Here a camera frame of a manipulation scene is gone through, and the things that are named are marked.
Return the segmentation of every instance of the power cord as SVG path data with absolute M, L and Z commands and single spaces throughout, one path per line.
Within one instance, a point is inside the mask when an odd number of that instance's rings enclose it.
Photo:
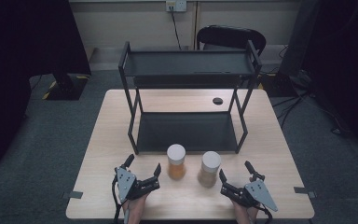
M 176 34 L 176 39 L 178 41 L 179 50 L 182 50 L 182 47 L 180 46 L 180 42 L 179 42 L 178 32 L 176 30 L 176 22 L 175 22 L 175 17 L 173 15 L 173 7 L 170 7 L 170 12 L 171 12 L 171 16 L 172 16 L 173 26 L 175 27 L 175 34 Z

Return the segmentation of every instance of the cylindrical container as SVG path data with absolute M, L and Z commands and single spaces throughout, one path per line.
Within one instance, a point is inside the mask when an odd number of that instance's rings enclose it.
M 168 176 L 170 178 L 178 180 L 185 176 L 185 155 L 185 148 L 181 145 L 174 144 L 168 147 Z
M 207 151 L 202 156 L 202 165 L 198 179 L 205 188 L 211 188 L 216 183 L 217 170 L 220 167 L 220 155 L 214 151 Z

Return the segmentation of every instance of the black stand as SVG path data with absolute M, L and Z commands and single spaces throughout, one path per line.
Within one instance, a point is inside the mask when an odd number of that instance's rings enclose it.
M 54 73 L 53 76 L 56 82 L 48 89 L 45 100 L 79 100 L 89 80 L 86 76 L 71 77 L 66 73 Z
M 238 153 L 248 133 L 243 114 L 260 69 L 251 41 L 246 50 L 235 51 L 131 51 L 127 42 L 118 70 L 131 112 L 128 135 L 134 152 L 166 152 L 170 145 L 181 144 L 193 152 Z M 133 103 L 127 77 L 133 78 L 136 87 Z M 248 80 L 248 91 L 241 104 L 237 90 L 243 80 Z M 233 94 L 227 111 L 153 112 L 143 108 L 141 89 L 232 89 Z M 239 143 L 230 114 L 234 103 L 243 130 Z M 138 106 L 141 119 L 135 143 L 132 129 Z

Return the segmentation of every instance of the metal bracket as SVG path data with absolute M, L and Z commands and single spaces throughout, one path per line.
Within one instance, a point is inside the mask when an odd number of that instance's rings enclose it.
M 306 188 L 294 187 L 294 189 L 295 193 L 308 194 L 308 197 L 310 197 L 311 199 L 316 198 L 317 196 L 315 191 L 307 191 Z

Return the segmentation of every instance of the black chair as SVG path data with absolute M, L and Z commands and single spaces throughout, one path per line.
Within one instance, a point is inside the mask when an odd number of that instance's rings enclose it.
M 266 46 L 266 38 L 256 30 L 240 27 L 210 25 L 197 33 L 197 49 L 203 43 L 203 49 L 246 49 L 248 40 L 252 40 L 258 56 Z

